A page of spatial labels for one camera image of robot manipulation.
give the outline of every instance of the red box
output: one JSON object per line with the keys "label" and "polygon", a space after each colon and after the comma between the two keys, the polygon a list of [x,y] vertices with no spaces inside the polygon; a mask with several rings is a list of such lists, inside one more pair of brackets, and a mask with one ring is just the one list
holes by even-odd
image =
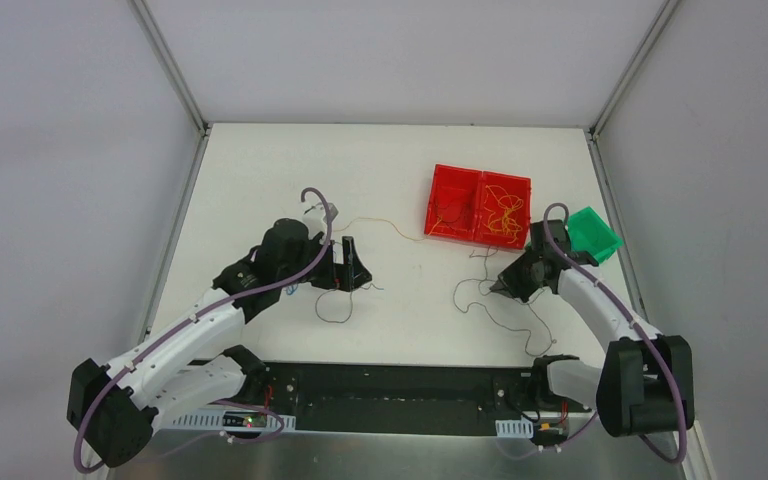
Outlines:
{"label": "red box", "polygon": [[500,248],[525,246],[531,179],[437,165],[425,234]]}

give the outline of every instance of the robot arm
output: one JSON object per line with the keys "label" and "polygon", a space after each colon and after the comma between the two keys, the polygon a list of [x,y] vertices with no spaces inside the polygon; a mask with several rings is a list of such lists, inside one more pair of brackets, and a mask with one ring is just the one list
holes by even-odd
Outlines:
{"label": "robot arm", "polygon": [[[564,223],[553,220],[549,233],[563,253],[594,278],[602,278],[587,252],[572,250]],[[492,291],[527,302],[540,288],[550,288],[581,316],[605,349],[602,368],[574,356],[538,358],[527,395],[538,405],[556,405],[561,397],[596,407],[605,430],[626,436],[675,431],[676,405],[652,354],[620,309],[594,283],[561,259],[546,239],[543,223],[531,225],[532,245],[508,266]],[[680,336],[664,336],[632,312],[640,331],[666,361],[681,394],[686,428],[694,421],[693,370],[690,346]]]}
{"label": "robot arm", "polygon": [[[336,216],[333,205],[326,210],[318,204],[306,206],[303,221],[276,221],[261,244],[223,269],[212,288],[175,322],[104,366],[88,359],[74,370],[67,419],[79,431],[92,402],[109,387],[84,435],[105,464],[124,464],[164,425],[196,408],[237,395],[250,386],[247,379],[251,379],[249,383],[257,381],[264,366],[242,346],[228,345],[231,348],[208,364],[180,372],[205,346],[227,337],[226,333],[247,324],[279,300],[280,289],[234,301],[229,297],[288,279],[311,264],[323,248],[326,212],[332,220]],[[325,255],[299,283],[351,292],[372,281],[352,237],[342,238],[342,263],[334,260],[333,243],[325,246]],[[227,303],[214,308],[222,301]]]}

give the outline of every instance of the white table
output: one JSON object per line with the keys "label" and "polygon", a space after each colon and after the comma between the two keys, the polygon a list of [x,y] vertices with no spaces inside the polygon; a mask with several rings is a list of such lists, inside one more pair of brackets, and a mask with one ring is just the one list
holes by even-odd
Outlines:
{"label": "white table", "polygon": [[[300,218],[299,192],[320,189],[337,205],[336,224],[358,216],[393,221],[422,236],[434,165],[490,170],[530,177],[532,221],[546,206],[565,202],[572,212],[605,207],[584,133],[576,129],[428,127],[381,125],[217,124],[213,127],[180,239],[152,327],[174,321],[211,284],[221,269],[245,256],[282,217]],[[480,307],[462,314],[452,304],[455,284],[484,276],[476,247],[438,240],[411,242],[382,222],[356,222],[345,232],[383,291],[359,290],[345,324],[319,320],[313,309],[321,290],[309,285],[223,338],[242,343],[263,360],[450,366],[527,366],[527,332],[494,325]],[[499,252],[487,265],[492,278],[517,258]],[[606,282],[627,300],[616,256],[603,265]],[[483,301],[511,327],[532,328],[531,353],[549,345],[546,328],[525,306],[500,295],[482,297],[475,282],[461,286],[463,308]],[[320,303],[328,318],[348,312],[348,295],[335,292]],[[604,354],[575,311],[544,293],[532,307],[557,343],[549,354],[570,353],[592,365]],[[203,352],[209,357],[220,351]]]}

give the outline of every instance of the green box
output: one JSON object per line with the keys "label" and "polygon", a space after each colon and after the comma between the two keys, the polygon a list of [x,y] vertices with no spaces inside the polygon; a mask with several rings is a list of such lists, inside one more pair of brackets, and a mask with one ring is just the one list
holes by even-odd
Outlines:
{"label": "green box", "polygon": [[573,250],[590,253],[600,264],[623,245],[622,238],[590,207],[572,214],[567,230]]}

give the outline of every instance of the white wall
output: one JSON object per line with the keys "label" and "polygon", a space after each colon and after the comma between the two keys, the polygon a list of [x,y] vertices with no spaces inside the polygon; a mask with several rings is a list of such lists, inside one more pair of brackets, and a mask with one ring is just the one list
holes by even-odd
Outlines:
{"label": "white wall", "polygon": [[768,0],[690,0],[600,142],[719,478],[768,478]]}
{"label": "white wall", "polygon": [[0,479],[71,478],[71,370],[133,340],[195,140],[125,1],[0,1]]}
{"label": "white wall", "polygon": [[662,1],[148,3],[211,121],[580,126]]}

